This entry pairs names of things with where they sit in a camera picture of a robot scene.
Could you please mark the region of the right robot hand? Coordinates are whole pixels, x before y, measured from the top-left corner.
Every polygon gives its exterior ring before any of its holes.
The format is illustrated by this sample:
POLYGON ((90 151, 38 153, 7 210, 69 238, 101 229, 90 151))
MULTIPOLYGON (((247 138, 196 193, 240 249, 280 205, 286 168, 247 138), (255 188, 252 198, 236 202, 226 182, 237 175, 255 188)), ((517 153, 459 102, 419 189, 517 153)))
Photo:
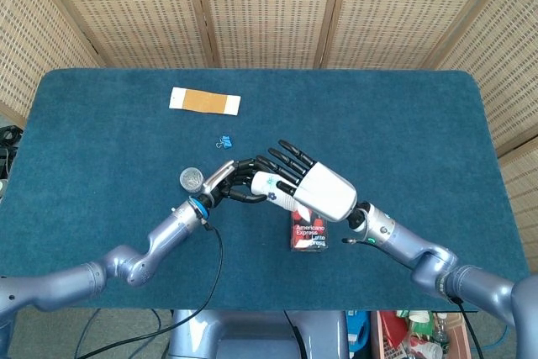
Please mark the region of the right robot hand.
POLYGON ((346 219, 357 203, 355 187, 297 146, 285 140, 279 140, 278 144, 284 151, 270 148, 268 157, 256 157, 268 167, 268 172, 291 183, 279 181, 277 187, 298 201, 300 207, 314 211, 329 222, 346 219))

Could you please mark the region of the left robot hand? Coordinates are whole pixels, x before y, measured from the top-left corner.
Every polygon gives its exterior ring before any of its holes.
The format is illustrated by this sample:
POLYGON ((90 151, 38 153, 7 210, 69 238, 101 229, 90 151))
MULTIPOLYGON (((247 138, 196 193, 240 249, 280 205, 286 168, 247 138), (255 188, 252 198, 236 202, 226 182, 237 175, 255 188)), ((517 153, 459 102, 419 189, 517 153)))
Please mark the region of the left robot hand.
POLYGON ((235 189, 238 186, 251 189, 258 172, 268 172, 268 167, 256 159, 227 161, 203 183, 197 199, 206 209, 216 208, 226 198, 241 203, 264 202, 267 199, 264 194, 245 194, 235 189))

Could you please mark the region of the round clear tin with clips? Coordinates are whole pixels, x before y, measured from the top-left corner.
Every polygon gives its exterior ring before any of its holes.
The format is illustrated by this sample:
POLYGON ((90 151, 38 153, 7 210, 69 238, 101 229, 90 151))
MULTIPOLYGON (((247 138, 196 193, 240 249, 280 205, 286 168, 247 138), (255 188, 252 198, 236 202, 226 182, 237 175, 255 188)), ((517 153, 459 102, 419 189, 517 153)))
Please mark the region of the round clear tin with clips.
POLYGON ((190 166, 182 170, 179 182, 188 193, 198 193, 203 186, 204 176, 198 168, 190 166))

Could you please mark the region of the black red coffee box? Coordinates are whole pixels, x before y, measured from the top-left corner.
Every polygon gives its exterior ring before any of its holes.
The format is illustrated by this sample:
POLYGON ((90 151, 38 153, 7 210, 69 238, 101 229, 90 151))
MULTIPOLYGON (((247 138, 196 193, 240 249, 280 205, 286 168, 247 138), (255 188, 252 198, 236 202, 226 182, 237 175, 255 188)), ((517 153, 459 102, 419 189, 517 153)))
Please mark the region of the black red coffee box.
POLYGON ((323 251, 328 248, 327 222, 314 211, 298 207, 291 213, 291 250, 323 251))

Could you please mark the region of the adhesive bandage strip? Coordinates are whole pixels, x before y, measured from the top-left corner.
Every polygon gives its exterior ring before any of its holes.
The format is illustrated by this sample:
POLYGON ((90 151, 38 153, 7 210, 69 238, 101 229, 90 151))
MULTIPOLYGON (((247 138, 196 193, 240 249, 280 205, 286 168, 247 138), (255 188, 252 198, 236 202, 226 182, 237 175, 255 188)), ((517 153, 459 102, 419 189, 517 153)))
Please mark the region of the adhesive bandage strip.
POLYGON ((202 114, 236 116, 241 96, 205 92, 197 89, 174 87, 169 101, 170 109, 187 110, 202 114))

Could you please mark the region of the blue table mat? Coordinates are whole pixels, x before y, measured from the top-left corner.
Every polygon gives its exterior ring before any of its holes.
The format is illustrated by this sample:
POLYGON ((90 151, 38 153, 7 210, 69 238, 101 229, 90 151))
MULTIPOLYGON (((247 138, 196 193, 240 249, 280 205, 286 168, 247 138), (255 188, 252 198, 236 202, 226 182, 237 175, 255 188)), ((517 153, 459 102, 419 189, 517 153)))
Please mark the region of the blue table mat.
MULTIPOLYGON (((517 282, 529 267, 477 84, 463 71, 64 69, 40 81, 0 200, 0 275, 45 275, 138 252, 205 175, 287 140, 426 240, 517 282), (174 87, 241 96, 236 116, 170 109, 174 87), (228 135, 233 147, 215 146, 228 135)), ((108 282, 98 307, 447 309, 409 271, 331 224, 290 248, 290 216, 224 200, 144 286, 108 282)))

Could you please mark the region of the blue plastic container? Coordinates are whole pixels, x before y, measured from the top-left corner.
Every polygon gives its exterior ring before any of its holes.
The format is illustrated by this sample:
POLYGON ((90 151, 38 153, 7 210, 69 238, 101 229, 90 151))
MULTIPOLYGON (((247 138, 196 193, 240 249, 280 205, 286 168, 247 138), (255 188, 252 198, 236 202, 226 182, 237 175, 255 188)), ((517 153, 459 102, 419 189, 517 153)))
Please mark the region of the blue plastic container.
POLYGON ((350 356, 362 350, 370 337, 370 312, 364 310, 347 310, 345 312, 348 348, 350 356))

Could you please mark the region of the robot torso base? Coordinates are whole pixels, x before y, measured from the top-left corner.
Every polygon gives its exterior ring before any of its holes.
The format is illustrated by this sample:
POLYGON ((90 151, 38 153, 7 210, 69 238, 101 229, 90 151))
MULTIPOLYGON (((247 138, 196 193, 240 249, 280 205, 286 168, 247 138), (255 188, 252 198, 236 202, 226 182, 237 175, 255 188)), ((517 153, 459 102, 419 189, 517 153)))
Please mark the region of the robot torso base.
POLYGON ((171 332, 166 359, 350 359, 345 312, 205 309, 171 332))

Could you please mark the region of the pink basket with clutter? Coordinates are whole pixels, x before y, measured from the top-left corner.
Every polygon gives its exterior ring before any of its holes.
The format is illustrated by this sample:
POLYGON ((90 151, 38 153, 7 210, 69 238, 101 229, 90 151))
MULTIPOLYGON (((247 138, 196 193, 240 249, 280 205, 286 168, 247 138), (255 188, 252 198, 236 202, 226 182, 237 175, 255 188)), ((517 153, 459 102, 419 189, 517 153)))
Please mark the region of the pink basket with clutter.
POLYGON ((472 359, 460 313, 372 311, 371 322, 374 359, 472 359))

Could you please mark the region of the woven folding screen panel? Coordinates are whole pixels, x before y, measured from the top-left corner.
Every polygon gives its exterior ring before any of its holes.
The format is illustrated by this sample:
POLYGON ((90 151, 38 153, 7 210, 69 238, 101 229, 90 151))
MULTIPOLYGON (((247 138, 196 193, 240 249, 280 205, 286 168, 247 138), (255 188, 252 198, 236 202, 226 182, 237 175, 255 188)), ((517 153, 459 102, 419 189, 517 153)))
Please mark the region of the woven folding screen panel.
POLYGON ((478 83, 525 257, 538 271, 538 0, 488 0, 440 67, 478 83))
POLYGON ((0 0, 0 116, 23 128, 47 72, 103 59, 61 0, 0 0))
POLYGON ((209 0, 60 0, 101 64, 222 65, 209 0))
POLYGON ((316 68, 333 0, 206 0, 224 68, 316 68))
POLYGON ((420 69, 473 0, 335 0, 323 68, 420 69))

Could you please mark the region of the black equipment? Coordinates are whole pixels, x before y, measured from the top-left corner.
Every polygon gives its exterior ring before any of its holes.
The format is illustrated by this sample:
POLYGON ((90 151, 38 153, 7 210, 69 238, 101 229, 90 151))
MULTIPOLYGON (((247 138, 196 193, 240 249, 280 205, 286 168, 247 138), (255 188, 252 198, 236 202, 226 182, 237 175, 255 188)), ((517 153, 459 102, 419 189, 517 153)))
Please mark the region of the black equipment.
POLYGON ((0 179, 8 179, 23 130, 16 125, 0 128, 0 179))

